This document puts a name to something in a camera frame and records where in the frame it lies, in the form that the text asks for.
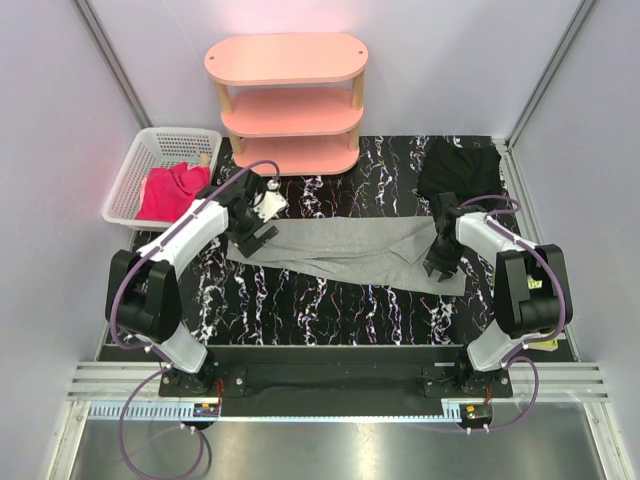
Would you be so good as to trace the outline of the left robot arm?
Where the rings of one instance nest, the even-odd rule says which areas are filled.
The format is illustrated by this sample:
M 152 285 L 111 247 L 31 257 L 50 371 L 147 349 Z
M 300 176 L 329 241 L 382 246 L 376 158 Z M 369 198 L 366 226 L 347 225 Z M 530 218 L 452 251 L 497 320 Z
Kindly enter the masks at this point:
M 136 251 L 120 250 L 109 271 L 105 317 L 111 336 L 123 331 L 136 348 L 153 350 L 181 371 L 181 384 L 196 396 L 215 386 L 207 349 L 183 322 L 179 279 L 205 247 L 220 237 L 249 258 L 278 234 L 269 222 L 287 206 L 277 177 L 242 170 L 219 187 L 197 194 L 164 233 Z

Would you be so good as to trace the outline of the grey t-shirt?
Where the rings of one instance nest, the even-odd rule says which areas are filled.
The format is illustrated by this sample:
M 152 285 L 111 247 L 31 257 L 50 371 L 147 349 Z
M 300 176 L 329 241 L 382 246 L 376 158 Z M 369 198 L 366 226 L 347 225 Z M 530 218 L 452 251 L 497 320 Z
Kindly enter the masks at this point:
M 278 234 L 253 255 L 246 258 L 229 245 L 226 258 L 356 285 L 440 296 L 465 293 L 463 272 L 438 281 L 423 266 L 436 238 L 430 217 L 282 219 L 272 225 Z

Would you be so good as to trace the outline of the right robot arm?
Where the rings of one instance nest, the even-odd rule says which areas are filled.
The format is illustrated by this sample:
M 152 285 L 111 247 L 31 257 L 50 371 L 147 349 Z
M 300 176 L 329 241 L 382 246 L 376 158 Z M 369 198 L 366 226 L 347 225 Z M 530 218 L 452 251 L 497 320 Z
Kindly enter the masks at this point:
M 498 213 L 485 211 L 476 199 L 461 203 L 451 192 L 440 193 L 433 213 L 436 238 L 423 262 L 429 275 L 452 278 L 467 250 L 494 269 L 494 320 L 465 347 L 453 374 L 457 390 L 472 397 L 488 387 L 489 372 L 506 368 L 532 343 L 556 339 L 571 321 L 564 253 L 506 229 L 495 219 Z

